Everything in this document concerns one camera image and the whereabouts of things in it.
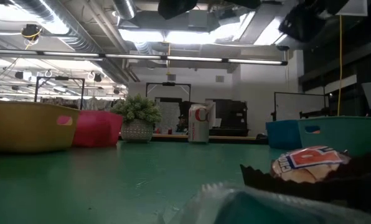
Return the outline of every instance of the ceiling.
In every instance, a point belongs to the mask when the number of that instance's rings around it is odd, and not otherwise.
[[[198,1],[197,7],[192,11],[179,15],[173,19],[165,21],[157,12],[158,0],[134,0],[137,7],[137,14],[128,21],[118,20],[112,1],[104,0],[45,0],[51,9],[60,9],[57,17],[63,23],[68,23],[76,30],[76,33],[84,31],[85,40],[92,42],[96,47],[94,51],[105,53],[133,53],[138,54],[139,49],[131,41],[126,40],[123,33],[119,30],[129,31],[154,31],[158,32],[163,38],[168,39],[171,32],[192,31],[206,33],[209,37],[217,38],[212,42],[204,44],[177,44],[176,41],[171,44],[161,42],[150,42],[154,54],[168,54],[179,56],[195,57],[231,57],[231,58],[259,58],[267,60],[282,60],[283,53],[275,45],[253,45],[260,37],[266,27],[275,19],[283,18],[297,0],[265,2],[257,11],[236,6],[233,4],[223,5],[221,1]],[[222,13],[226,9],[233,9],[234,15],[223,19]],[[29,45],[28,40],[21,36],[20,31],[27,24],[37,24],[42,26],[43,21],[34,15],[24,12],[11,4],[11,1],[0,0],[0,49],[28,49],[31,50],[54,50],[63,52],[73,52],[73,47],[68,45],[63,39],[68,38],[67,34],[54,34],[48,28],[44,28],[38,41],[34,45]],[[236,24],[228,30],[219,30],[224,24]],[[285,38],[281,44],[289,45],[292,49],[300,49],[304,46]],[[43,75],[48,71],[52,76],[66,76],[74,78],[84,78],[86,86],[98,86],[102,89],[88,89],[85,94],[88,96],[116,96],[122,97],[127,94],[125,85],[129,82],[143,82],[143,79],[137,76],[137,69],[148,68],[150,70],[166,68],[165,61],[145,61],[129,60],[122,61],[118,59],[110,60],[110,68],[101,66],[98,62],[89,62],[78,58],[76,60],[52,60],[52,59],[31,59],[31,58],[7,58],[0,57],[0,92],[15,93],[8,84],[20,85],[21,91],[26,94],[34,92],[35,83],[27,80],[19,80],[14,77],[16,72],[32,72],[33,76]],[[216,68],[226,70],[232,73],[236,66],[228,63],[209,63],[209,62],[170,62],[172,68]],[[102,81],[95,82],[93,74],[102,73]],[[78,85],[75,82],[62,82],[59,80],[51,81],[55,85]],[[57,94],[52,91],[53,86],[45,83],[46,87],[41,88],[41,94]],[[114,87],[120,87],[121,93],[115,95]],[[79,88],[73,88],[68,94],[78,95]]]

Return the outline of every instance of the white can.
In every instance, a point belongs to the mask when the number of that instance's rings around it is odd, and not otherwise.
[[[188,117],[188,141],[209,142],[209,111],[206,105],[191,105]]]

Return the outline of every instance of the teal bin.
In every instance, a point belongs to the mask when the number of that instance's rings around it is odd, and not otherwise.
[[[303,147],[329,146],[362,156],[371,152],[371,118],[340,116],[299,120]]]

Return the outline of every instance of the yellow bin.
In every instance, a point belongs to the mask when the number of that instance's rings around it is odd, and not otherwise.
[[[47,152],[72,145],[79,110],[0,101],[0,152]]]

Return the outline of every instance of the black frame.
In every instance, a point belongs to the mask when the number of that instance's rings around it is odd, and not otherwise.
[[[166,83],[146,83],[146,97],[148,97],[148,86],[149,85],[162,85],[162,86],[176,86],[176,85],[183,85],[188,86],[190,88],[190,92],[188,94],[188,101],[191,102],[191,84],[186,83],[171,83],[172,85],[165,85]]]
[[[40,84],[39,86],[39,80],[44,78],[45,81],[42,82],[42,84]],[[54,79],[54,80],[65,80],[65,81],[68,81],[68,80],[80,80],[82,81],[82,94],[80,95],[80,110],[83,108],[83,94],[85,92],[85,79],[84,78],[69,78],[69,77],[36,77],[36,88],[35,88],[35,100],[34,102],[37,102],[37,92],[39,91],[39,88],[42,87],[44,85],[44,83],[46,83],[47,81],[49,81],[50,79]]]
[[[274,112],[271,113],[273,117],[273,121],[277,120],[277,99],[276,99],[276,94],[290,94],[290,95],[306,95],[306,96],[322,96],[324,99],[324,108],[327,107],[327,102],[325,101],[327,95],[320,95],[320,94],[309,94],[309,93],[286,93],[286,92],[274,92]]]

